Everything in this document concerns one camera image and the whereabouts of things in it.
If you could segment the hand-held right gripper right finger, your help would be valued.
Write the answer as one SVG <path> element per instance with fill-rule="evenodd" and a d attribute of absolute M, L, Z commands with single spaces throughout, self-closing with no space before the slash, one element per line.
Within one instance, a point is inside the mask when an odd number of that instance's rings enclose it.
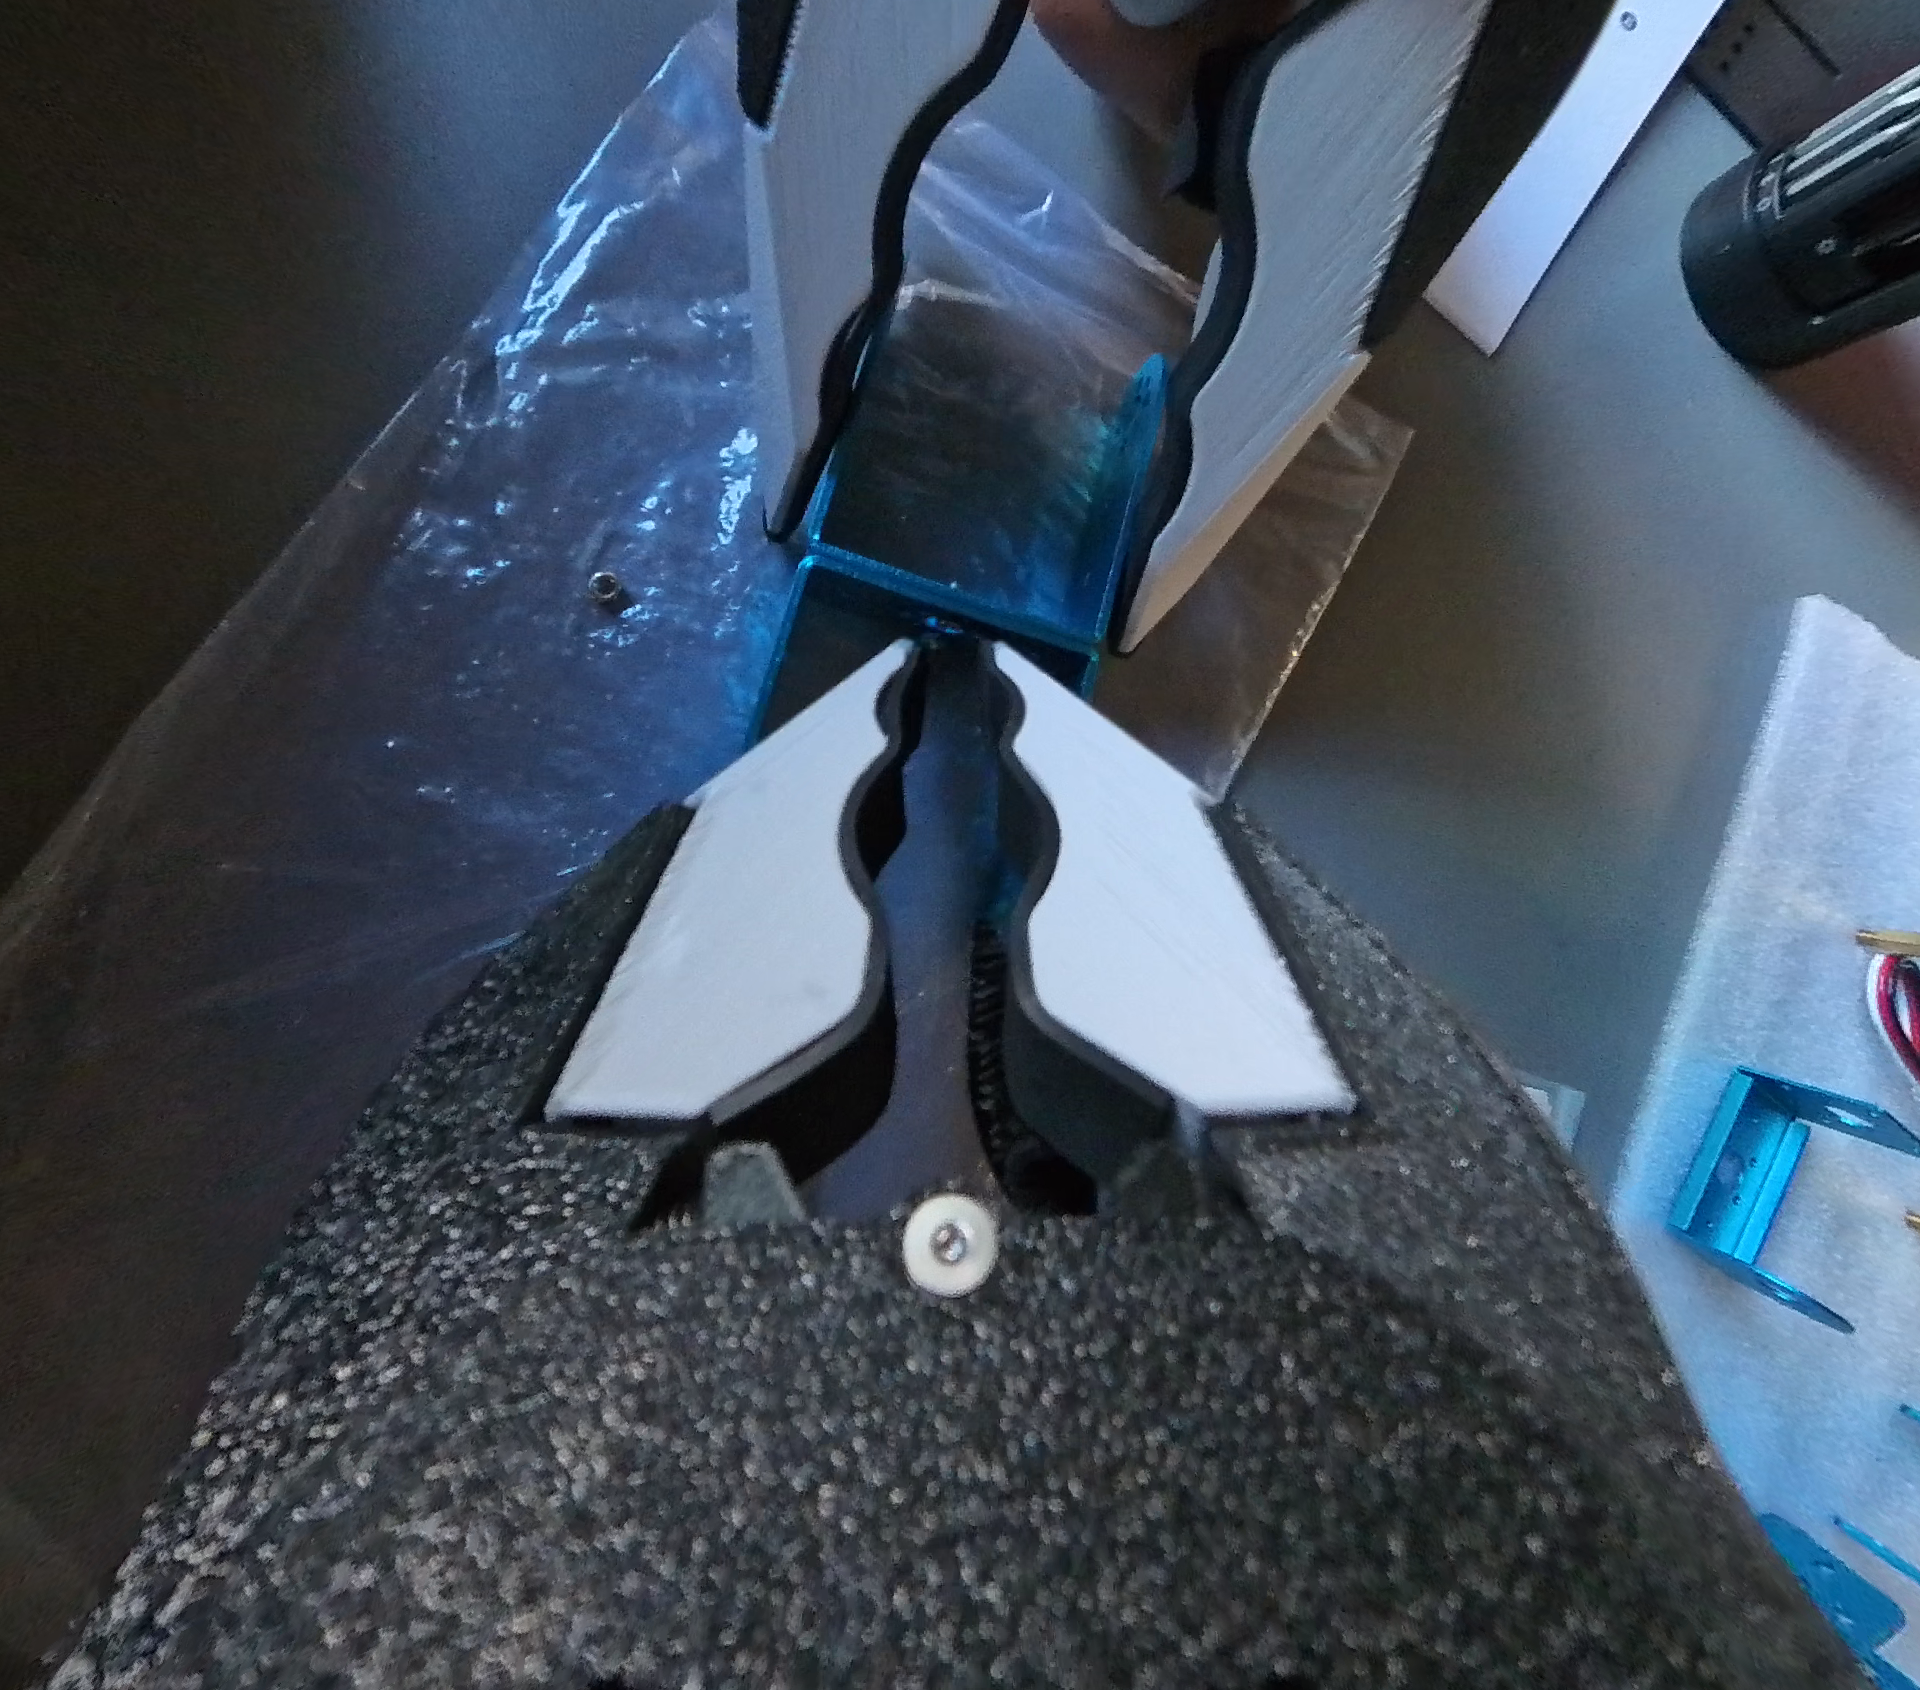
<path fill-rule="evenodd" d="M 1347 1115 L 1339 1073 L 1202 795 L 1013 646 L 1010 758 L 1058 835 L 1024 920 L 1042 1023 L 1197 1116 Z"/>

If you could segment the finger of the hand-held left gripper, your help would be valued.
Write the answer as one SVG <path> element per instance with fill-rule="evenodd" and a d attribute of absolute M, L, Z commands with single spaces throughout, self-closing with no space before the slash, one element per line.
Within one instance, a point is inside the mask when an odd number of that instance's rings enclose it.
<path fill-rule="evenodd" d="M 1317 0 L 1238 73 L 1217 269 L 1164 386 L 1115 608 L 1136 651 L 1369 360 L 1368 319 L 1493 0 Z"/>
<path fill-rule="evenodd" d="M 739 0 L 765 530 L 803 516 L 893 310 L 909 191 L 1028 0 Z"/>

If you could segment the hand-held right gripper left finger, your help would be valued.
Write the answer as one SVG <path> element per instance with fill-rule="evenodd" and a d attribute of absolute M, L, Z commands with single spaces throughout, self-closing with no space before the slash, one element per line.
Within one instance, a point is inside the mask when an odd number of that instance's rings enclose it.
<path fill-rule="evenodd" d="M 541 1104 L 558 1126 L 807 1130 L 875 1050 L 891 1088 L 875 880 L 905 830 L 920 646 L 888 644 L 710 779 Z"/>

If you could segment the blue metal bracket assembly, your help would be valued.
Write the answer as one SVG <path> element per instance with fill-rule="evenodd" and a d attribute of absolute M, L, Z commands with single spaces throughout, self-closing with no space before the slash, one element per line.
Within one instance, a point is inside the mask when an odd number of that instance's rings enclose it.
<path fill-rule="evenodd" d="M 895 308 L 799 527 L 749 743 L 902 636 L 1011 643 L 1080 697 L 1107 651 L 1167 360 L 1058 363 L 1033 322 L 945 284 Z"/>

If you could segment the dark grey desk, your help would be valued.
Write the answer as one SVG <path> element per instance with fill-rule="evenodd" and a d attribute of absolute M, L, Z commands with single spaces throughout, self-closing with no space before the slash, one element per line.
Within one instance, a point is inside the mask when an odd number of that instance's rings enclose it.
<path fill-rule="evenodd" d="M 482 316 L 713 0 L 4 0 L 4 880 Z M 1915 646 L 1915 360 L 1728 366 L 1672 237 L 1689 89 L 1493 360 L 1423 313 L 1409 459 L 1242 776 L 1604 1179 L 1793 598 Z M 353 1116 L 213 1190 L 141 1157 L 4 1222 L 4 1491 L 138 1515 Z"/>

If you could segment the white instruction sheet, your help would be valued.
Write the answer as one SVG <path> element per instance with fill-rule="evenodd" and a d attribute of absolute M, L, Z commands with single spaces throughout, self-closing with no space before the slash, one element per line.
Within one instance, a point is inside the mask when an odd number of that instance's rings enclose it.
<path fill-rule="evenodd" d="M 1614 0 L 1571 87 L 1425 290 L 1490 357 L 1726 0 Z"/>

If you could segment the clear plastic bag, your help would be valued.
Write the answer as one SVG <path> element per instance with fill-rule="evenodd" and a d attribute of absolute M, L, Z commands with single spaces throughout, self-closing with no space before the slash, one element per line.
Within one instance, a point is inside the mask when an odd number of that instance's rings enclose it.
<path fill-rule="evenodd" d="M 749 741 L 801 535 L 762 528 L 742 172 L 720 0 L 28 869 L 5 1225 L 141 1157 L 300 1195 L 468 969 Z M 1191 287 L 981 118 L 905 247 L 898 306 L 967 292 L 1060 368 L 1187 337 Z"/>

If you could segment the white foam sheet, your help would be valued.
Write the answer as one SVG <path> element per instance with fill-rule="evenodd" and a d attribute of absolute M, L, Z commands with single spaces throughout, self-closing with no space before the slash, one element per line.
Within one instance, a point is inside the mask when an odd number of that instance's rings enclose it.
<path fill-rule="evenodd" d="M 1840 1334 L 1716 1271 L 1668 1229 L 1733 1069 L 1883 1107 L 1915 1078 L 1867 999 L 1859 928 L 1915 931 L 1915 661 L 1802 598 L 1628 1134 L 1611 1215 L 1746 1505 L 1867 1574 L 1918 1559 L 1918 1164 L 1814 1126 L 1758 1266 Z"/>

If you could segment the blue metal U bracket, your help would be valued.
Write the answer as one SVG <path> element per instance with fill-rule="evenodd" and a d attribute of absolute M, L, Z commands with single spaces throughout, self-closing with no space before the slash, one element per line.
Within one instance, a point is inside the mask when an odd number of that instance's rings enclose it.
<path fill-rule="evenodd" d="M 1760 1266 L 1814 1129 L 1918 1157 L 1915 1134 L 1883 1107 L 1739 1066 L 1676 1192 L 1668 1231 L 1726 1278 L 1849 1337 L 1849 1320 Z"/>

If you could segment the blue perforated long bracket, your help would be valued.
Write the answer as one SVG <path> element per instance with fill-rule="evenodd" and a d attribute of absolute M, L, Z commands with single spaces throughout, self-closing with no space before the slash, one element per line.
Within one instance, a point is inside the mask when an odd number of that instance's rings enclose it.
<path fill-rule="evenodd" d="M 1760 1519 L 1774 1548 L 1837 1633 L 1862 1671 L 1881 1688 L 1915 1688 L 1915 1568 L 1874 1538 L 1856 1543 L 1867 1573 L 1775 1512 Z"/>

